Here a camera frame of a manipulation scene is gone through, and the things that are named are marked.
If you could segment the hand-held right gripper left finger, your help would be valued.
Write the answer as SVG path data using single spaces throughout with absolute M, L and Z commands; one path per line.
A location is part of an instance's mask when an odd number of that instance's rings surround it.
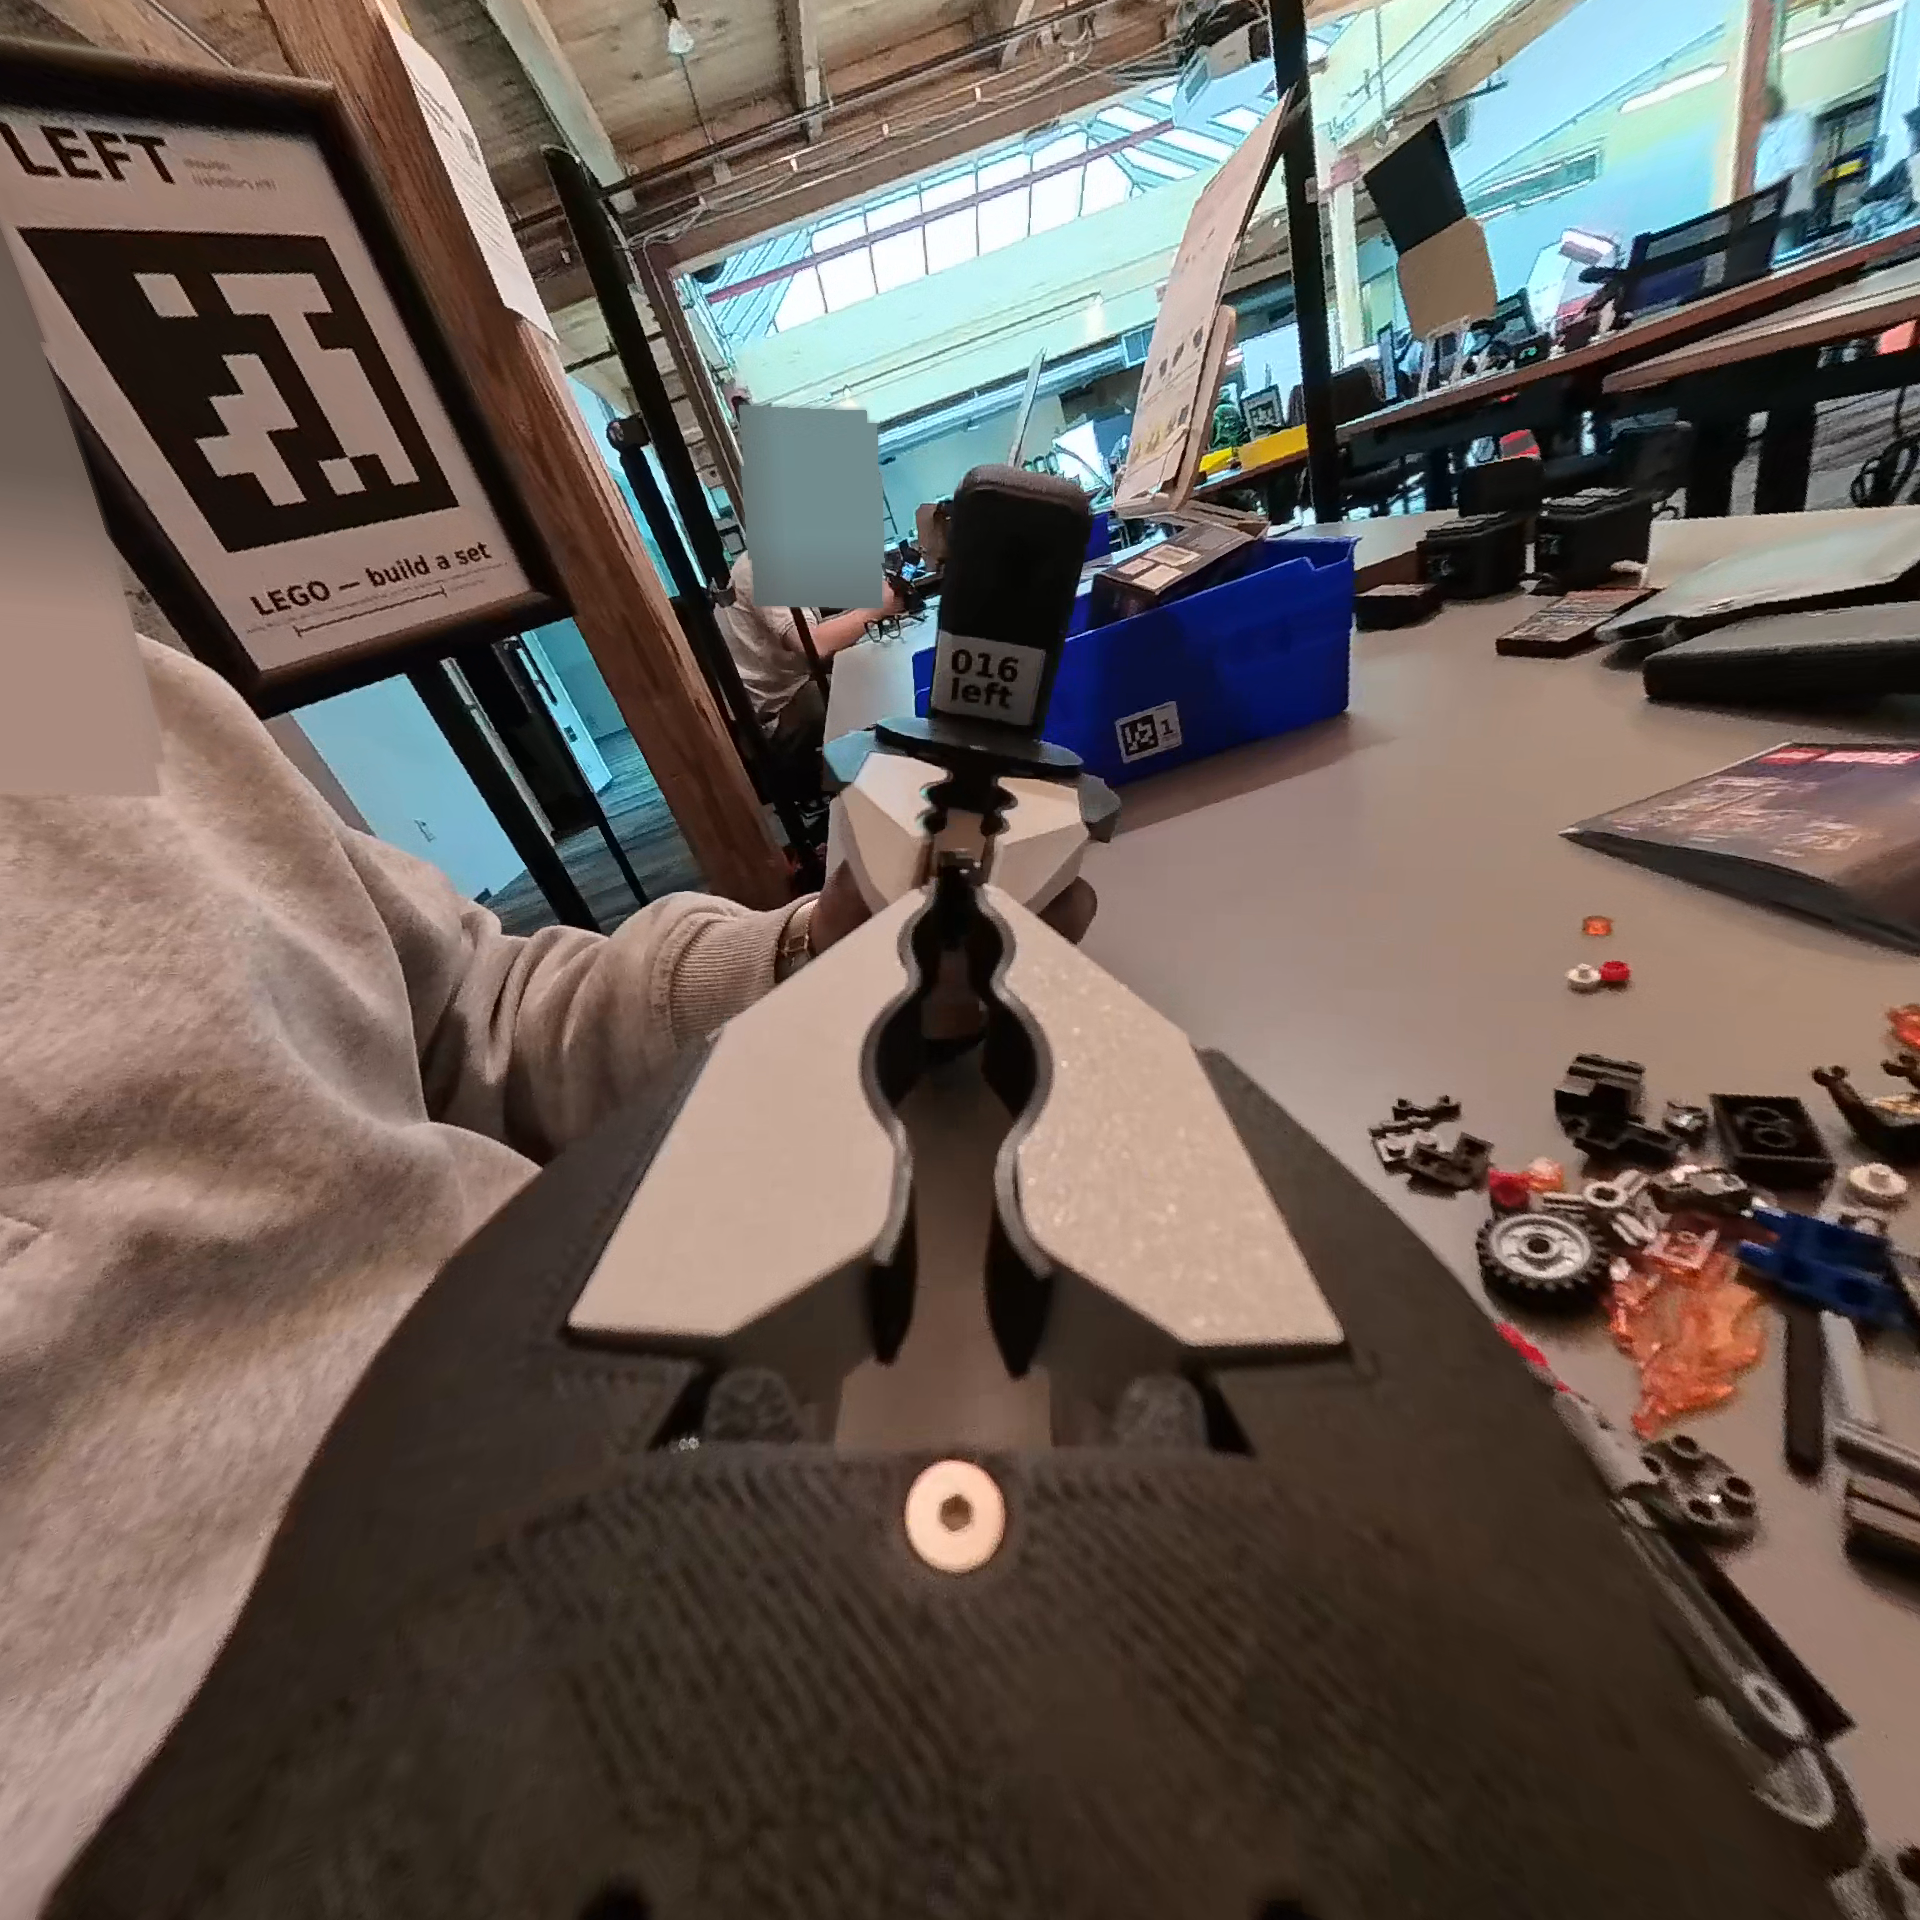
M 581 1296 L 586 1346 L 715 1370 L 892 1362 L 917 1293 L 913 1154 L 937 896 L 922 887 L 708 1048 Z

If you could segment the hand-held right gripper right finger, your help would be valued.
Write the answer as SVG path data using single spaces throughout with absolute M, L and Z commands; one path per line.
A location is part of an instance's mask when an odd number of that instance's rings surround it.
M 1187 1034 L 1002 887 L 968 889 L 981 1069 L 1005 1114 L 1002 1359 L 1299 1359 L 1346 1338 Z

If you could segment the pile of lego pieces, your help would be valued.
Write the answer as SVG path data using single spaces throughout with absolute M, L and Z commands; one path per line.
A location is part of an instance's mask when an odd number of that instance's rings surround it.
M 1916 1004 L 1889 1010 L 1889 1090 L 1843 1066 L 1813 1069 L 1849 1144 L 1836 1162 L 1794 1095 L 1647 1099 L 1647 1068 L 1577 1053 L 1552 1093 L 1560 1160 L 1515 1168 L 1469 1135 L 1442 1138 L 1453 1099 L 1396 1101 L 1372 1129 L 1383 1170 L 1428 1193 L 1485 1203 L 1480 1284 L 1538 1322 L 1599 1314 L 1637 1376 L 1626 1424 L 1564 1381 L 1517 1329 L 1509 1345 L 1627 1514 L 1682 1546 L 1738 1549 L 1761 1530 L 1761 1496 L 1684 1423 L 1724 1408 L 1776 1338 L 1784 1348 L 1784 1460 L 1802 1482 L 1840 1468 L 1840 1548 L 1863 1568 L 1916 1583 L 1916 1444 L 1885 1426 L 1867 1339 L 1916 1343 L 1916 1250 L 1892 1219 L 1916 1204 Z

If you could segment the person's left forearm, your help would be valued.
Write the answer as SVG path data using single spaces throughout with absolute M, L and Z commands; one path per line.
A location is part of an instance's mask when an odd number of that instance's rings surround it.
M 751 911 L 669 896 L 618 932 L 511 936 L 420 860 L 314 821 L 288 881 L 351 1016 L 301 1147 L 378 1215 L 549 1162 L 698 1040 L 803 970 L 815 896 Z

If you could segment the dark lego set box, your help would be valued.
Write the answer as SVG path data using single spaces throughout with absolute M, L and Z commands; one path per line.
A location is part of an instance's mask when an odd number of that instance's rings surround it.
M 1097 570 L 1089 586 L 1085 629 L 1161 612 L 1197 593 L 1240 579 L 1261 553 L 1265 529 L 1189 519 L 1136 544 Z

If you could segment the lego instruction booklet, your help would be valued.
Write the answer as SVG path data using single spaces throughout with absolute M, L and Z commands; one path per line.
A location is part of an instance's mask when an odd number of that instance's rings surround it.
M 1917 953 L 1917 751 L 1788 740 L 1564 831 L 1572 845 Z

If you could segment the person's left hand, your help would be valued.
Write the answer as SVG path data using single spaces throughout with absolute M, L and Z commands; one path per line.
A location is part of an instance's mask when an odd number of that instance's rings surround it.
M 826 959 L 831 948 L 858 936 L 888 911 L 889 904 L 881 901 L 875 905 L 867 898 L 863 883 L 851 866 L 834 869 L 824 889 L 809 904 L 803 965 L 811 967 Z

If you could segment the blue plastic bin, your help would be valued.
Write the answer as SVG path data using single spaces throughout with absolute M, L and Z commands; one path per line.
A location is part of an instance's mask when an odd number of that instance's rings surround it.
M 1340 719 L 1355 557 L 1355 530 L 1261 540 L 1212 583 L 1131 616 L 1084 583 L 1045 740 L 1123 786 Z

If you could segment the cardboard poster board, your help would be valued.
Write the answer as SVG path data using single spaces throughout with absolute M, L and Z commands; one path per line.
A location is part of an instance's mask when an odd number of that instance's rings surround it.
M 1114 484 L 1114 513 L 1143 521 L 1178 513 L 1212 443 L 1217 392 L 1232 336 L 1226 280 L 1244 231 L 1280 156 L 1299 90 L 1236 147 L 1191 208 L 1159 301 L 1143 364 L 1127 461 Z

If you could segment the black case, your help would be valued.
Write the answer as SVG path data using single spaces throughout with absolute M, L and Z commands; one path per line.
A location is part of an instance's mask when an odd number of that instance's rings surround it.
M 1530 579 L 1536 516 L 1528 513 L 1465 514 L 1435 524 L 1418 544 L 1420 580 L 1448 602 L 1482 602 L 1517 593 Z
M 1635 487 L 1548 496 L 1531 532 L 1531 575 L 1556 593 L 1583 593 L 1649 563 L 1653 499 Z

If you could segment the dark flat box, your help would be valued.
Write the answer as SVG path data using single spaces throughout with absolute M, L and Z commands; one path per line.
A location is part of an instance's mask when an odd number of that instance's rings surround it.
M 1649 591 L 1586 591 L 1536 599 L 1517 627 L 1496 640 L 1503 658 L 1560 660 L 1591 651 L 1600 632 L 1618 616 L 1650 599 Z

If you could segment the black framed marker sign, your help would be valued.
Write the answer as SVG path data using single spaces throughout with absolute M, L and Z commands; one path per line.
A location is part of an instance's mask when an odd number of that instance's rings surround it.
M 258 719 L 409 682 L 549 913 L 593 928 L 482 720 L 569 607 L 345 107 L 4 39 L 4 267 L 115 556 Z

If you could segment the white paper notice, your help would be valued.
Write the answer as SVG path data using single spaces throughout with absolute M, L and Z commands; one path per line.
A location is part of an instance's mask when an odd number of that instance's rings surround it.
M 435 141 L 441 168 L 453 188 L 456 201 L 468 224 L 471 239 L 485 259 L 496 297 L 527 324 L 532 324 L 549 343 L 560 336 L 540 297 L 535 277 L 512 231 L 511 216 L 500 201 L 479 132 L 441 65 L 403 26 L 388 20 L 388 36 L 415 88 L 423 124 Z

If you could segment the dark grey pouch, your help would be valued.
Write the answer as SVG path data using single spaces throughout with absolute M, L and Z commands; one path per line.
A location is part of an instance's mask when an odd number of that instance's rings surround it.
M 1650 596 L 1600 627 L 1600 644 L 1711 634 L 1792 611 L 1916 596 L 1917 509 L 1661 519 L 1650 530 Z
M 1653 651 L 1642 685 L 1656 705 L 1757 708 L 1908 697 L 1917 692 L 1917 604 L 1735 621 Z

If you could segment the wooden post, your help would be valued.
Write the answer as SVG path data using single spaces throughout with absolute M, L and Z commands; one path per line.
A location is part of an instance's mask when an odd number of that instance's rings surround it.
M 701 875 L 752 907 L 786 904 L 794 874 L 737 743 L 593 453 L 557 348 L 500 296 L 388 11 L 372 2 L 265 2 L 264 11 L 288 66 L 336 91 L 571 617 Z

